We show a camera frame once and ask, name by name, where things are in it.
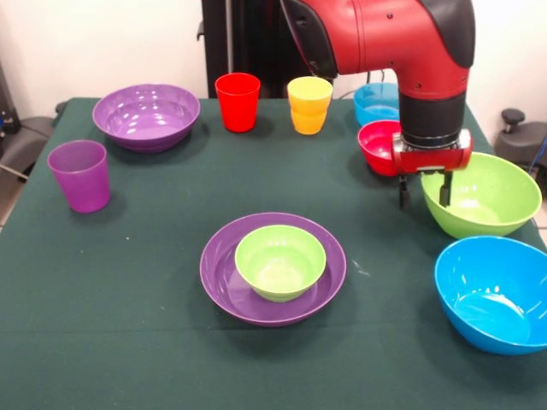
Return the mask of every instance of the bowl on plate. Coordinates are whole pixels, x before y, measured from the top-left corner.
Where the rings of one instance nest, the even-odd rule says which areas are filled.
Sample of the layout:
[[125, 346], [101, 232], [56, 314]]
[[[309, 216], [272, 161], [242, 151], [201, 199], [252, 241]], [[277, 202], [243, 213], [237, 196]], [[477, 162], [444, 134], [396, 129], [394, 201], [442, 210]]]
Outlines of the bowl on plate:
[[311, 233], [291, 225], [267, 225], [245, 235], [235, 250], [243, 280], [262, 298], [288, 302], [321, 277], [326, 252]]

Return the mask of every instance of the green bowl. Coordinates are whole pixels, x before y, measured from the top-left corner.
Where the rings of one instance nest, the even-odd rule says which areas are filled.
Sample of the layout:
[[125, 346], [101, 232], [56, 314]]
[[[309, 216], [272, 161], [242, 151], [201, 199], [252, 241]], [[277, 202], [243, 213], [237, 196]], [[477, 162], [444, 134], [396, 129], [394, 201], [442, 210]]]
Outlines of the green bowl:
[[326, 253], [321, 242], [304, 229], [268, 225], [241, 240], [235, 262], [241, 277], [259, 296], [288, 302], [319, 280]]
[[505, 236], [523, 226], [541, 207], [536, 181], [515, 164], [473, 152], [465, 169], [454, 172], [450, 206], [438, 203], [444, 182], [439, 173], [423, 175], [426, 204], [439, 226], [457, 239]]

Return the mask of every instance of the cable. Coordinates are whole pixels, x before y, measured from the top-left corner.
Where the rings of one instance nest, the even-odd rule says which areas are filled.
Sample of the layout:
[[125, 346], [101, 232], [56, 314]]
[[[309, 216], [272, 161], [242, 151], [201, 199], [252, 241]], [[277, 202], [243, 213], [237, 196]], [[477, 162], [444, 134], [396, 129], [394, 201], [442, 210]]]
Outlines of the cable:
[[532, 170], [534, 169], [538, 161], [541, 160], [541, 158], [543, 158], [546, 149], [547, 149], [547, 136], [545, 136], [544, 141], [541, 143], [541, 147], [539, 147], [538, 153], [536, 154], [535, 158], [530, 164], [530, 167], [528, 168], [528, 173], [532, 174]]
[[36, 132], [37, 134], [40, 134], [42, 137], [46, 137], [46, 138], [49, 138], [50, 136], [48, 134], [45, 134], [35, 128], [32, 128], [31, 126], [25, 126], [23, 124], [21, 124], [21, 128], [26, 128], [27, 130], [30, 130], [30, 131], [34, 131]]
[[347, 97], [349, 94], [351, 94], [352, 92], [356, 92], [357, 90], [359, 90], [358, 88], [354, 89], [354, 90], [351, 90], [351, 91], [348, 91], [348, 92], [345, 92], [344, 94], [342, 94], [340, 97], [338, 97], [339, 100], [341, 100], [342, 98], [344, 97]]
[[538, 226], [538, 222], [536, 222], [534, 218], [532, 218], [531, 221], [534, 228], [539, 230], [547, 229], [547, 226]]
[[7, 173], [11, 173], [15, 175], [18, 178], [22, 178], [24, 180], [28, 180], [28, 177], [24, 173], [20, 173], [19, 171], [14, 170], [12, 167], [6, 167], [5, 165], [0, 163], [0, 170], [3, 170]]

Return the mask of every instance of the white wall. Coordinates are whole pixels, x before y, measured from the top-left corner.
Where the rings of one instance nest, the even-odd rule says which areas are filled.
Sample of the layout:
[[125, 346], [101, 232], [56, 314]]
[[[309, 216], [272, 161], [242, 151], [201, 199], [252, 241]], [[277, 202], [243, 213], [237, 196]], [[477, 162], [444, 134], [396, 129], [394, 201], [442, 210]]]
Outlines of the white wall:
[[[477, 50], [468, 103], [486, 136], [495, 137], [508, 106], [547, 120], [547, 3], [473, 4]], [[147, 81], [206, 97], [203, 41], [196, 41], [201, 18], [201, 0], [2, 0], [0, 58], [20, 115], [53, 115], [64, 99]], [[337, 79], [335, 97], [365, 80]], [[386, 80], [396, 81], [390, 72]]]
[[201, 0], [1, 0], [0, 59], [21, 117], [141, 82], [207, 96]]

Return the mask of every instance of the purple cup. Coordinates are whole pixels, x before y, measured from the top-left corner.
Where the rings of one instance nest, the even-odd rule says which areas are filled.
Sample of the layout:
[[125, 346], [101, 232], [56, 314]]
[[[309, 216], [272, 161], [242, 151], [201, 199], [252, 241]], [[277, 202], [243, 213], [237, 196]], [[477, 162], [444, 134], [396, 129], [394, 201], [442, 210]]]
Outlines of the purple cup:
[[62, 143], [48, 155], [48, 166], [75, 212], [88, 214], [109, 203], [109, 169], [101, 143], [83, 139]]

